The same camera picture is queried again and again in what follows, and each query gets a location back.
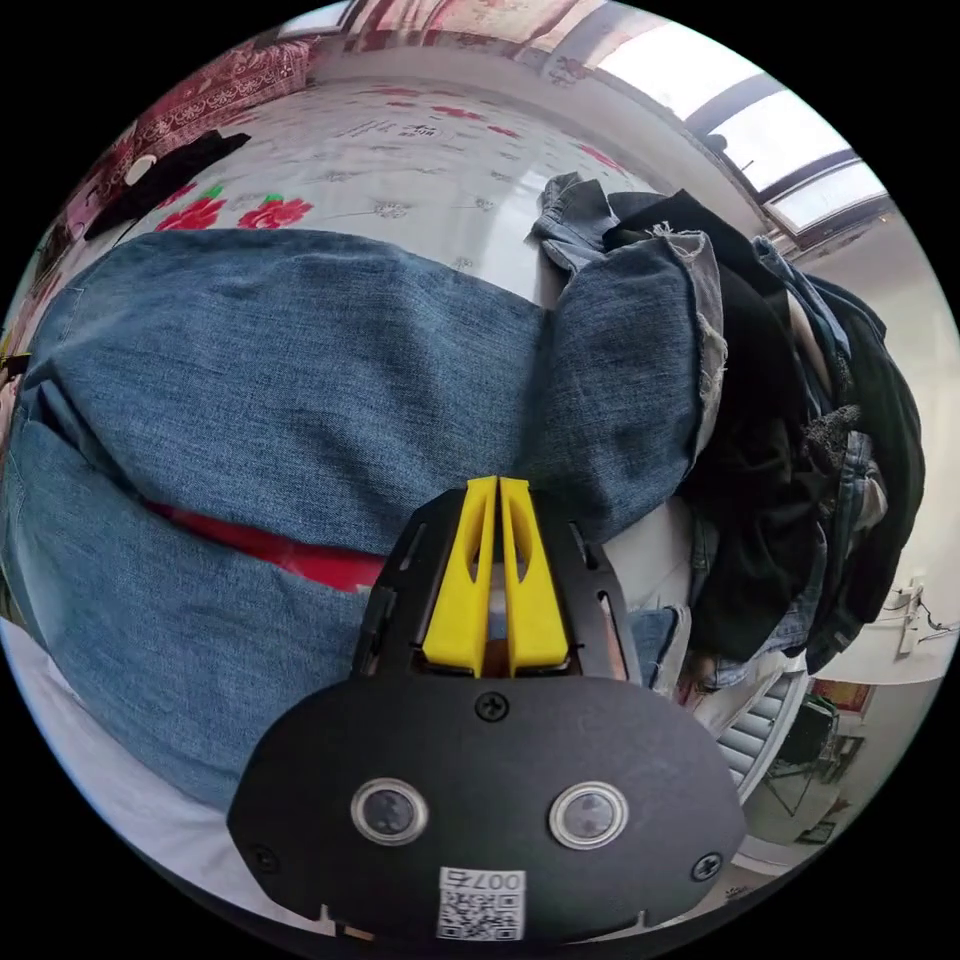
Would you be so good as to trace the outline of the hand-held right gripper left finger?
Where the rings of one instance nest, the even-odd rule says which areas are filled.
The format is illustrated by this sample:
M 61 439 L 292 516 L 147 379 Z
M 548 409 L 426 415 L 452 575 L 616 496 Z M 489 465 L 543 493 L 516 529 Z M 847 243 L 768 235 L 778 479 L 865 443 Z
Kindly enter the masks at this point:
M 454 537 L 422 652 L 433 669 L 483 672 L 493 572 L 498 478 L 475 478 L 461 498 Z

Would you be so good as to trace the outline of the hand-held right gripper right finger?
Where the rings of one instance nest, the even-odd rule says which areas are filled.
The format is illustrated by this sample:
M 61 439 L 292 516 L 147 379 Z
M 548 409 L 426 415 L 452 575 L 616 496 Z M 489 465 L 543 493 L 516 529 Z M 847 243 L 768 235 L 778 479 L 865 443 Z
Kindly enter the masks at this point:
M 565 668 L 568 641 L 529 483 L 499 479 L 509 673 Z

